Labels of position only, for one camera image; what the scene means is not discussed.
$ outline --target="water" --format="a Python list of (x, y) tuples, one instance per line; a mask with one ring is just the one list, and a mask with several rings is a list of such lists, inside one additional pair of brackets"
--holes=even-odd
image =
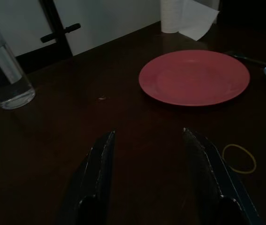
[(35, 91), (8, 46), (0, 41), (0, 107), (15, 109), (30, 102)]

